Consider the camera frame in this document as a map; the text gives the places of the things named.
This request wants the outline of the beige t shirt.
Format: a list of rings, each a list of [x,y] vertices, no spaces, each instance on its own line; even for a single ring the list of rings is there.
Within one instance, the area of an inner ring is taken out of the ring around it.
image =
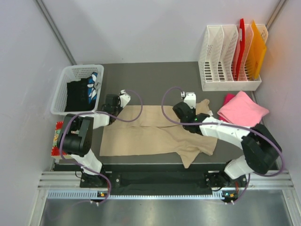
[[[136,116],[137,120],[129,122]],[[127,122],[116,120],[104,127],[100,156],[177,153],[187,169],[199,153],[213,155],[216,138],[192,134],[181,125],[168,121],[166,116],[180,121],[171,106],[126,106],[119,117]]]

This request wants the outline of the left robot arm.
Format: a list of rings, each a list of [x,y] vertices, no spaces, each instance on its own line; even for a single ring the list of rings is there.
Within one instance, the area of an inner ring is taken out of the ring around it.
[[[103,187],[107,185],[107,176],[102,163],[91,149],[93,129],[112,124],[115,119],[105,114],[81,115],[73,119],[75,114],[67,114],[64,118],[57,147],[60,154],[70,155],[81,165],[80,187]]]

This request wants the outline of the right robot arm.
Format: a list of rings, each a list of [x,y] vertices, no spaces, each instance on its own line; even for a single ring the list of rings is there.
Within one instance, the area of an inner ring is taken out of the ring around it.
[[[196,109],[185,102],[173,106],[173,111],[190,133],[217,138],[243,152],[239,158],[228,161],[223,170],[209,176],[206,179],[209,186],[231,186],[239,177],[252,172],[264,177],[274,177],[283,172],[284,169],[280,168],[278,172],[269,174],[277,159],[283,156],[281,147],[264,125],[243,127],[225,123],[205,113],[196,114]]]

